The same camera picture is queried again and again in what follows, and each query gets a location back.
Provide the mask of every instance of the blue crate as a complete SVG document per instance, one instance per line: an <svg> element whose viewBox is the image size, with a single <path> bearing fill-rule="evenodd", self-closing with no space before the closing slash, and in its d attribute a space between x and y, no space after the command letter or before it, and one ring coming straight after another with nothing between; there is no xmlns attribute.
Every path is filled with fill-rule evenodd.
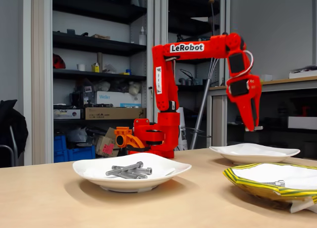
<svg viewBox="0 0 317 228"><path fill-rule="evenodd" d="M66 150L65 135L54 136L54 152Z"/></svg>
<svg viewBox="0 0 317 228"><path fill-rule="evenodd" d="M95 146L68 149L67 151L69 161L88 160L96 158Z"/></svg>
<svg viewBox="0 0 317 228"><path fill-rule="evenodd" d="M68 161L67 150L54 151L54 163Z"/></svg>

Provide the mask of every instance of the wooden table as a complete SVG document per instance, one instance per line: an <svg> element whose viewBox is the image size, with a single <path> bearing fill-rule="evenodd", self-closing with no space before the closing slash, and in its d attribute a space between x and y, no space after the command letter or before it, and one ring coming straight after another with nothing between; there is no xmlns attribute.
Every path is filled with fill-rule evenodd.
<svg viewBox="0 0 317 228"><path fill-rule="evenodd" d="M1 228L315 228L317 214L275 210L230 183L209 149L176 152L192 169L144 193L80 178L72 162L0 169ZM287 162L317 166L317 161Z"/></svg>

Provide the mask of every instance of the orange motor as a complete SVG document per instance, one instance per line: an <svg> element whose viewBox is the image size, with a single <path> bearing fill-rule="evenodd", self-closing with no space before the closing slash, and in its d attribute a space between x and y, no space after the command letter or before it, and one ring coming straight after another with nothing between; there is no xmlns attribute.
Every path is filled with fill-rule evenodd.
<svg viewBox="0 0 317 228"><path fill-rule="evenodd" d="M116 135L115 142L120 148L127 147L127 145L134 148L145 148L140 139L132 135L132 130L128 127L117 127L114 134Z"/></svg>

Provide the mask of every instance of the white plate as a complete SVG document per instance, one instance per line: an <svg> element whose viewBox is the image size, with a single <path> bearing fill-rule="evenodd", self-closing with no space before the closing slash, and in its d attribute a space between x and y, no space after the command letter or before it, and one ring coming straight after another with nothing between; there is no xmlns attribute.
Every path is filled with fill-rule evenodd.
<svg viewBox="0 0 317 228"><path fill-rule="evenodd" d="M301 152L298 149L274 148L252 143L209 148L234 164L278 163Z"/></svg>
<svg viewBox="0 0 317 228"><path fill-rule="evenodd" d="M113 165L128 166L138 161L143 162L143 168L151 167L153 172L147 179L128 180L117 176L106 176ZM74 171L103 189L118 192L143 192L149 191L159 184L166 182L192 166L183 164L150 153L136 153L122 157L79 160L73 163Z"/></svg>

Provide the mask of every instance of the black jacket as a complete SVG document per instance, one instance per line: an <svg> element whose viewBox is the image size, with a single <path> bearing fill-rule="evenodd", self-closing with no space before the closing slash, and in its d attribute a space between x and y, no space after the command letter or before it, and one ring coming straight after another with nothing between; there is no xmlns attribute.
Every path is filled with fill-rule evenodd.
<svg viewBox="0 0 317 228"><path fill-rule="evenodd" d="M13 109L17 100L0 102L0 145L7 145L13 149L9 127L12 126L15 142L18 147L18 156L24 151L28 130L25 117ZM10 153L0 148L0 168L10 166Z"/></svg>

